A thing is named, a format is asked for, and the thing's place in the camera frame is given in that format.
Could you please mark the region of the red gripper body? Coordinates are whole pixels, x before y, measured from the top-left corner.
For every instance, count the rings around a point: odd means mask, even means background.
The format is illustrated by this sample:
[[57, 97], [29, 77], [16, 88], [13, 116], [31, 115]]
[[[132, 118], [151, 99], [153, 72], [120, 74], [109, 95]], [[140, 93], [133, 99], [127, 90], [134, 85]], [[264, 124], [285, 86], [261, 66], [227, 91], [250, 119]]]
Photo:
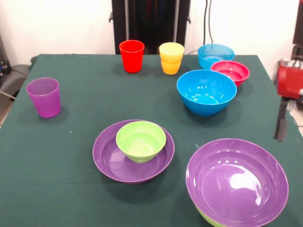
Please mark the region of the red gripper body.
[[282, 59], [276, 77], [277, 93], [280, 96], [298, 99], [303, 95], [303, 62]]

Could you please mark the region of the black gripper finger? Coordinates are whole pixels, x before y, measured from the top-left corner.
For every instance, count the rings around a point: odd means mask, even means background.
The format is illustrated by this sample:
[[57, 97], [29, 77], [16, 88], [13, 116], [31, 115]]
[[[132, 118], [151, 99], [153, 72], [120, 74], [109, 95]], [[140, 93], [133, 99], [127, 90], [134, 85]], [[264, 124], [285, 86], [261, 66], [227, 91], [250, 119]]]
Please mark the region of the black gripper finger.
[[274, 134], [274, 139], [279, 142], [283, 142], [286, 137], [287, 131], [287, 119], [286, 119], [286, 110], [288, 105], [288, 98], [281, 97], [281, 102], [278, 111], [278, 117], [276, 122], [276, 130]]

